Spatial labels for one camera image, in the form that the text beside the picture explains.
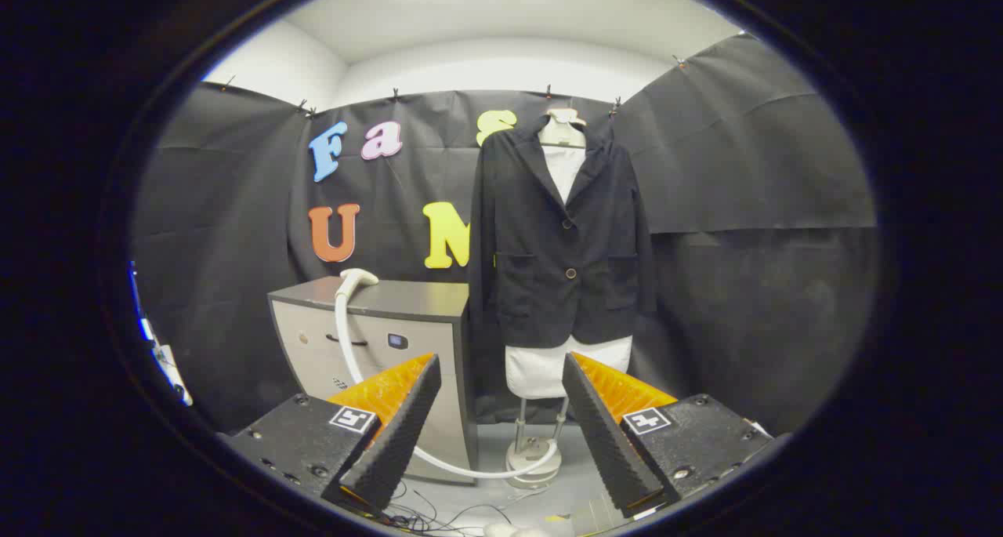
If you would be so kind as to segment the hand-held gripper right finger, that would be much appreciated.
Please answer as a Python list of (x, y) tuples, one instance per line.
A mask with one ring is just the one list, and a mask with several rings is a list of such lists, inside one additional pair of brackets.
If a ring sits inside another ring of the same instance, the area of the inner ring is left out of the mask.
[(717, 486), (773, 444), (707, 394), (679, 399), (570, 352), (563, 389), (613, 505), (634, 515)]

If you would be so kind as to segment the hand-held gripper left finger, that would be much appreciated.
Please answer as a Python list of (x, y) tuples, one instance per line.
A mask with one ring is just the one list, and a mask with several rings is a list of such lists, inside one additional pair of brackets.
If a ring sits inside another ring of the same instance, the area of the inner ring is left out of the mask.
[(376, 517), (411, 462), (440, 387), (440, 359), (423, 354), (328, 399), (295, 394), (223, 440), (294, 492)]

